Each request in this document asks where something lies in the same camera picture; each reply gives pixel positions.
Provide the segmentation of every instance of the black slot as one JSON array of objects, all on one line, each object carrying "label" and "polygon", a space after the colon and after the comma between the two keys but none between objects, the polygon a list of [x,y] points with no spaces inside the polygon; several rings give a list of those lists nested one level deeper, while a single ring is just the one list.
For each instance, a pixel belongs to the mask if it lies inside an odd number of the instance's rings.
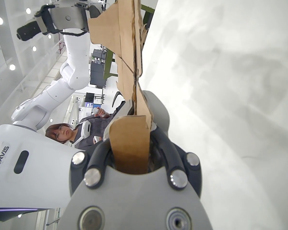
[{"label": "black slot", "polygon": [[14,168],[15,174],[20,174],[23,171],[24,165],[26,164],[28,156],[29,156],[29,152],[26,150],[24,150],[20,153],[19,158],[18,158],[16,165],[15,165],[15,168]]}]

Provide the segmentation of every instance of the metal screw head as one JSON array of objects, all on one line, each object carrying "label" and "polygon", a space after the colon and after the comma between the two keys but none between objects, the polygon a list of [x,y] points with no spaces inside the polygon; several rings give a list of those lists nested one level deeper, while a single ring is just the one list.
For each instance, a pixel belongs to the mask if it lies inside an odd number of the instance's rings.
[{"label": "metal screw head", "polygon": [[199,159],[199,157],[196,154],[188,153],[187,154],[187,162],[191,166],[197,166],[198,164],[200,164],[200,159]]},{"label": "metal screw head", "polygon": [[72,157],[72,163],[75,165],[79,165],[84,161],[84,158],[85,158],[84,152],[75,153],[74,156]]},{"label": "metal screw head", "polygon": [[84,182],[85,185],[88,187],[93,187],[96,185],[101,179],[101,173],[96,168],[90,168],[85,174],[84,174]]},{"label": "metal screw head", "polygon": [[188,184],[188,177],[185,172],[180,169],[174,170],[171,175],[171,182],[174,186],[178,188],[184,188]]},{"label": "metal screw head", "polygon": [[181,208],[174,208],[167,214],[166,227],[168,230],[190,230],[190,216],[185,210]]},{"label": "metal screw head", "polygon": [[80,230],[102,230],[105,225],[103,211],[95,206],[87,208],[80,216]]}]

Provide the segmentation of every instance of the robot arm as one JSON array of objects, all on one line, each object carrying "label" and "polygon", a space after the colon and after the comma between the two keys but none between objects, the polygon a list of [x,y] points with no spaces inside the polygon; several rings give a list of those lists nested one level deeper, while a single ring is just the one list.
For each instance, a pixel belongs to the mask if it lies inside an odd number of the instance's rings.
[{"label": "robot arm", "polygon": [[58,0],[43,5],[34,19],[17,30],[18,38],[24,41],[40,32],[44,35],[62,33],[67,60],[60,68],[61,79],[53,81],[40,95],[16,108],[12,115],[13,124],[35,131],[42,128],[57,106],[75,90],[88,85],[90,36],[85,34],[88,32],[87,17],[96,17],[101,12],[101,5],[91,4],[90,0]]}]

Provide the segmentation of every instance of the brown cardboard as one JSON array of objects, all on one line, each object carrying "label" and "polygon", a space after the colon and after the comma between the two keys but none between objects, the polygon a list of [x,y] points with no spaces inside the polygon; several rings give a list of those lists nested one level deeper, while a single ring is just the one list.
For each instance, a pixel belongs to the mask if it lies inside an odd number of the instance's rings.
[{"label": "brown cardboard", "polygon": [[138,83],[142,75],[141,1],[117,0],[100,16],[89,19],[88,26],[91,42],[115,53],[117,88],[125,100],[134,103],[134,116],[118,118],[109,129],[116,167],[125,173],[147,173],[153,114]]},{"label": "brown cardboard", "polygon": [[128,174],[148,170],[150,131],[145,116],[124,116],[110,126],[109,138],[116,168]]}]

